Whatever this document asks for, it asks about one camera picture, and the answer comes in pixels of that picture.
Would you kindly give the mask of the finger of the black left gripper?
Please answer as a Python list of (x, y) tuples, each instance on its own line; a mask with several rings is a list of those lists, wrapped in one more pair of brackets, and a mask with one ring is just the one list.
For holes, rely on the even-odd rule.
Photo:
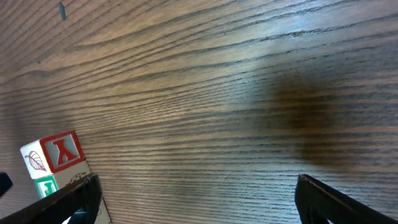
[(2, 197), (13, 186), (12, 180), (7, 173), (0, 173), (0, 197)]

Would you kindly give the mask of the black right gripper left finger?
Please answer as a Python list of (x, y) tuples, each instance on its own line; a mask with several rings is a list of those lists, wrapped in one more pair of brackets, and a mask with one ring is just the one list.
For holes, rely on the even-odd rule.
[(1, 219), (1, 224), (94, 224), (102, 200), (97, 174), (91, 173)]

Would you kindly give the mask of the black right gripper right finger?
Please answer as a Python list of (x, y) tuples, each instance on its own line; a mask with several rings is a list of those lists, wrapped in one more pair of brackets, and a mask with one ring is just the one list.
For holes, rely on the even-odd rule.
[(307, 175), (298, 176), (295, 204), (302, 223), (397, 224), (355, 199)]

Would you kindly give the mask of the white blue-edged picture block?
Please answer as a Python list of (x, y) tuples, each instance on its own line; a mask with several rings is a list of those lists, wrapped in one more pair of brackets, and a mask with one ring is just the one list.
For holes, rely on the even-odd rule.
[(85, 160), (74, 130), (47, 136), (20, 148), (31, 179), (65, 170)]

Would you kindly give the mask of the white hammer picture block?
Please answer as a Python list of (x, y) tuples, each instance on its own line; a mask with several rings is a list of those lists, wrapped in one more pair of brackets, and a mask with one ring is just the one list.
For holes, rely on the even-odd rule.
[(104, 200), (101, 201), (99, 206), (98, 214), (95, 220), (95, 224), (112, 224), (108, 210)]

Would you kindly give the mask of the green letter F block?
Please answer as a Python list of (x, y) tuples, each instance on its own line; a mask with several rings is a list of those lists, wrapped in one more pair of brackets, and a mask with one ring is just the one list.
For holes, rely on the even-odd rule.
[(65, 187), (66, 185), (81, 179), (90, 172), (91, 171), (88, 163), (83, 161), (60, 172), (35, 179), (34, 184), (38, 191), (39, 198), (42, 199)]

